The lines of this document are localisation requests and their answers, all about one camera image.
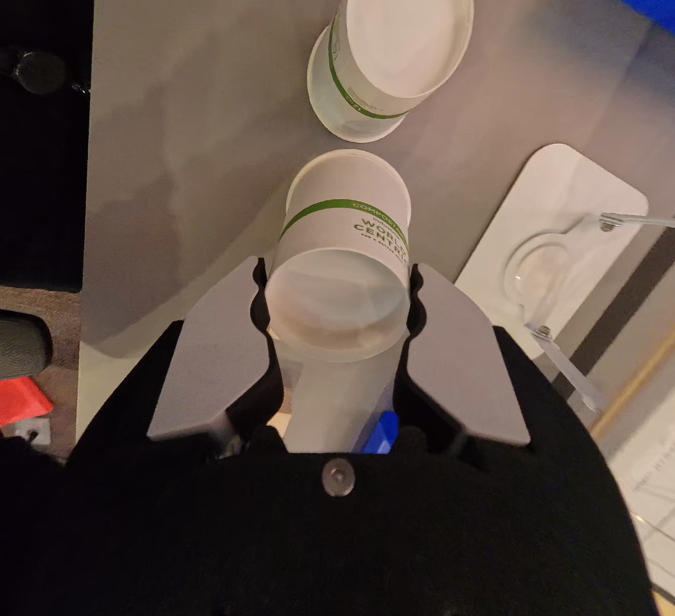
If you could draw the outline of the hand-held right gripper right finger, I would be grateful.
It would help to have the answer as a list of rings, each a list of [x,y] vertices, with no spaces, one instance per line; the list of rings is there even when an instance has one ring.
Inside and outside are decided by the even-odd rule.
[[[406,325],[393,382],[401,427],[420,430],[429,448],[461,448],[469,438],[530,443],[490,320],[423,263],[411,269]]]

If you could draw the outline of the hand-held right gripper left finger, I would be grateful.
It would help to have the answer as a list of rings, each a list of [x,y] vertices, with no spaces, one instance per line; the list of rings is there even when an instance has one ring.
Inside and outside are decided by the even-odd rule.
[[[263,258],[249,257],[186,315],[147,436],[249,441],[283,403]]]

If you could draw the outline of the white paper cup green band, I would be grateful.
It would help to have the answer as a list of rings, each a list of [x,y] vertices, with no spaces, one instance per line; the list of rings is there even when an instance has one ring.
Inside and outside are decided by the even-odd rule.
[[[392,133],[468,49],[474,0],[342,0],[307,68],[310,105],[347,142]]]
[[[266,283],[273,333],[329,362],[392,347],[410,308],[410,218],[406,184],[383,158],[341,149],[306,164]]]

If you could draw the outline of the grey desk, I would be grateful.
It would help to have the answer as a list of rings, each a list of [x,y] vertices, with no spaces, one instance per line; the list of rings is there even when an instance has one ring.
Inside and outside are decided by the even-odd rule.
[[[285,195],[347,147],[307,64],[340,0],[95,0],[76,436],[165,327],[274,250]],[[616,0],[475,0],[455,74],[366,145],[414,261],[454,280],[522,164],[564,143],[674,214],[674,38]]]

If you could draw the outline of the small blue object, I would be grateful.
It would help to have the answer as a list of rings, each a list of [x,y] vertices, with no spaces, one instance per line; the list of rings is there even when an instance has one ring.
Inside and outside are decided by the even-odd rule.
[[[362,454],[388,454],[399,434],[399,418],[394,411],[384,411],[360,450]]]

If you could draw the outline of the dark rounded object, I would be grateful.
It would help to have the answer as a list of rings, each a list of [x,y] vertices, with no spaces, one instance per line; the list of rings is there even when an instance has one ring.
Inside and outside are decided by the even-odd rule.
[[[53,340],[42,318],[1,310],[1,381],[38,375],[52,357]]]

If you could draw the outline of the grey metal plate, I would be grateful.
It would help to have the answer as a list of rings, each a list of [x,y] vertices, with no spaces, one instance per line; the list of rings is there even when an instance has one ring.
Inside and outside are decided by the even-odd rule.
[[[50,419],[42,416],[16,422],[12,428],[12,436],[22,438],[30,445],[47,447],[52,438]]]

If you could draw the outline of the red flat object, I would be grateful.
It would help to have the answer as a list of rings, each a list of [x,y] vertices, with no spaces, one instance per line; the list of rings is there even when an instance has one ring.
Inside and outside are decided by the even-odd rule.
[[[1,381],[1,427],[44,416],[53,407],[31,377]]]

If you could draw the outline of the printed instruction sheet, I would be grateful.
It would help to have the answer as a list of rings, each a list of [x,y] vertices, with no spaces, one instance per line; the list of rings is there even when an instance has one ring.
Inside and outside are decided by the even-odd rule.
[[[655,413],[610,462],[652,583],[674,597],[674,415]]]

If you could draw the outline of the black round knob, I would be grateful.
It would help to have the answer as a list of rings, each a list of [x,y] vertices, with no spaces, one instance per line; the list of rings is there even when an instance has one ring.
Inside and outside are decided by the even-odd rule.
[[[1,77],[37,96],[51,95],[62,89],[90,94],[89,82],[77,79],[63,59],[41,50],[2,45]]]

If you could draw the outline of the clear acrylic bracket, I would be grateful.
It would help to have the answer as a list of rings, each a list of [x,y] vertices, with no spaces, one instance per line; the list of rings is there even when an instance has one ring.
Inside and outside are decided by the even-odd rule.
[[[587,215],[566,232],[543,233],[524,242],[503,270],[503,289],[520,307],[524,328],[594,414],[606,409],[608,401],[554,342],[550,323],[556,308],[568,300],[577,277],[589,274],[583,266],[595,253],[599,234],[627,225],[672,229],[674,219],[621,213]]]

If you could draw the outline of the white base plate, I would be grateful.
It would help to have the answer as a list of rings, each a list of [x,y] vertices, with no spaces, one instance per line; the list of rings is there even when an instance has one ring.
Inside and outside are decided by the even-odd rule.
[[[543,233],[566,232],[587,215],[621,213],[646,216],[645,194],[565,144],[551,144],[529,158],[486,228],[455,284],[502,326],[530,359],[543,354],[523,326],[520,307],[503,289],[503,270],[513,252]],[[556,338],[611,269],[638,232],[627,225],[599,234],[599,245],[552,315]]]

